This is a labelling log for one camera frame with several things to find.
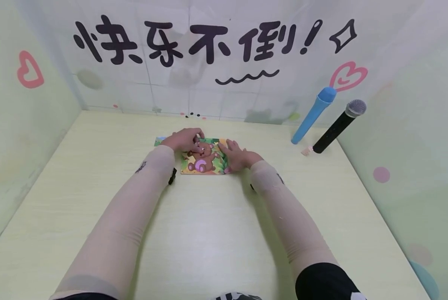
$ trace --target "puzzle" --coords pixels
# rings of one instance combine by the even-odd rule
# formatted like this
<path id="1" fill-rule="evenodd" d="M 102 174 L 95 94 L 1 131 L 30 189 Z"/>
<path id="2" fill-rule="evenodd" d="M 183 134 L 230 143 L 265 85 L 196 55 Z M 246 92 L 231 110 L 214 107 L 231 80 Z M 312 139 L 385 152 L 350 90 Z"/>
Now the puzzle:
<path id="1" fill-rule="evenodd" d="M 165 137 L 157 137 L 154 146 L 160 145 Z M 199 139 L 198 146 L 202 153 L 183 152 L 181 174 L 189 175 L 224 175 L 230 173 L 227 157 L 219 149 L 218 143 L 225 145 L 225 139 Z"/>

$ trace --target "black sleeve cuff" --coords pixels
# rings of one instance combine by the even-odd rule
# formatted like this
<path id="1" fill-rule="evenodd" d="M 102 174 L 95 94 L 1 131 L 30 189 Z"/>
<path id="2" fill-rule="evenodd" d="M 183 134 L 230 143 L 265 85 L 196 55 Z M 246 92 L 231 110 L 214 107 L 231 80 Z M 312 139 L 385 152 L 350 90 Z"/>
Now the black sleeve cuff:
<path id="1" fill-rule="evenodd" d="M 299 300 L 365 300 L 341 267 L 321 262 L 305 268 L 297 277 Z"/>
<path id="2" fill-rule="evenodd" d="M 117 300 L 114 297 L 107 296 L 105 294 L 100 293 L 81 293 L 71 295 L 60 300 Z"/>

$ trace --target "hand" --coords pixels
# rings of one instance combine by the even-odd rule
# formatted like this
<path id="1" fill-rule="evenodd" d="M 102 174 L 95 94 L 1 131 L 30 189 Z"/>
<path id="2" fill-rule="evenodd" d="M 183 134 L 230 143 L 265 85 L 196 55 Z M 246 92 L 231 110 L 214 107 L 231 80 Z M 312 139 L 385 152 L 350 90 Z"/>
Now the hand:
<path id="1" fill-rule="evenodd" d="M 236 141 L 226 140 L 227 147 L 222 143 L 219 143 L 219 148 L 226 154 L 227 160 L 229 162 L 229 168 L 232 172 L 237 172 L 243 168 L 251 168 L 253 164 L 260 160 L 264 160 L 259 154 L 247 151 L 246 149 L 241 150 Z"/>
<path id="2" fill-rule="evenodd" d="M 179 132 L 174 132 L 171 136 L 166 137 L 161 145 L 166 145 L 174 150 L 174 152 L 192 151 L 201 153 L 201 147 L 196 146 L 199 138 L 204 138 L 204 133 L 200 128 L 184 128 Z"/>

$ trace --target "black microphone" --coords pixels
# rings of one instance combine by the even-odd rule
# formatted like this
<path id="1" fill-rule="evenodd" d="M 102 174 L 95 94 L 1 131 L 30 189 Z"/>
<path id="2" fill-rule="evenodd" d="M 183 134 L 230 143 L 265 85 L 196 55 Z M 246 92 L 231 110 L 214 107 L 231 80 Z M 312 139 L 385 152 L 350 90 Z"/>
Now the black microphone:
<path id="1" fill-rule="evenodd" d="M 337 120 L 329 127 L 326 133 L 315 143 L 312 150 L 316 153 L 322 153 L 334 141 L 341 132 L 346 129 L 351 122 L 366 112 L 366 103 L 356 99 L 348 103 Z"/>

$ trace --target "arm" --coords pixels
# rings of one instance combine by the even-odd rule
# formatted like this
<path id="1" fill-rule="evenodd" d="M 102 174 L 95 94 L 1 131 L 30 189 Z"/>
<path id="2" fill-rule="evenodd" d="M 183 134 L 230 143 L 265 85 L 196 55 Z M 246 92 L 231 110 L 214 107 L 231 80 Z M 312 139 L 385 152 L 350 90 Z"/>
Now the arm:
<path id="1" fill-rule="evenodd" d="M 315 263 L 338 265 L 319 228 L 284 185 L 274 167 L 260 160 L 250 166 L 252 186 L 262 197 L 291 266 L 294 280 Z"/>
<path id="2" fill-rule="evenodd" d="M 249 168 L 253 188 L 262 197 L 281 240 L 296 282 L 300 300 L 365 300 L 353 281 L 341 269 L 306 209 L 285 186 L 275 168 L 255 153 L 241 150 L 235 141 L 227 155 L 231 170 Z"/>
<path id="3" fill-rule="evenodd" d="M 147 155 L 105 209 L 51 300 L 82 293 L 125 299 L 144 231 L 172 175 L 174 152 L 198 152 L 197 135 L 204 137 L 201 129 L 183 129 Z"/>

